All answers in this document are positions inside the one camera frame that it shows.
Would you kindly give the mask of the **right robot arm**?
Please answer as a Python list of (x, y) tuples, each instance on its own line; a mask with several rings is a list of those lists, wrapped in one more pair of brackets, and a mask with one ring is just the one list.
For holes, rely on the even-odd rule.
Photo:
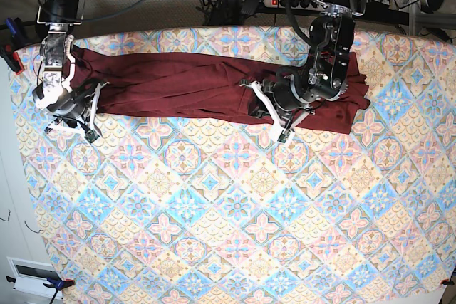
[(37, 23), (48, 32), (40, 46), (42, 70), (32, 92), (34, 104), (53, 116), (45, 128), (46, 134), (52, 130), (76, 133), (92, 144), (102, 136), (95, 116), (100, 92), (107, 83), (89, 77), (79, 86), (71, 86), (77, 62), (71, 31), (82, 24), (86, 0), (39, 1)]

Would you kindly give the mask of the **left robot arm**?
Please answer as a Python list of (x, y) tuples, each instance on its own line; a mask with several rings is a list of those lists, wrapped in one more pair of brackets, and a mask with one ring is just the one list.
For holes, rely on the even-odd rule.
[(351, 52), (354, 18), (363, 15), (366, 0), (315, 0), (323, 10), (307, 33), (298, 24), (292, 1), (285, 0), (286, 15), (309, 47), (306, 62), (300, 67), (282, 66), (273, 78), (242, 80), (256, 95), (249, 114), (270, 119), (270, 139), (285, 145), (299, 125), (348, 134), (357, 112), (370, 105), (366, 79)]

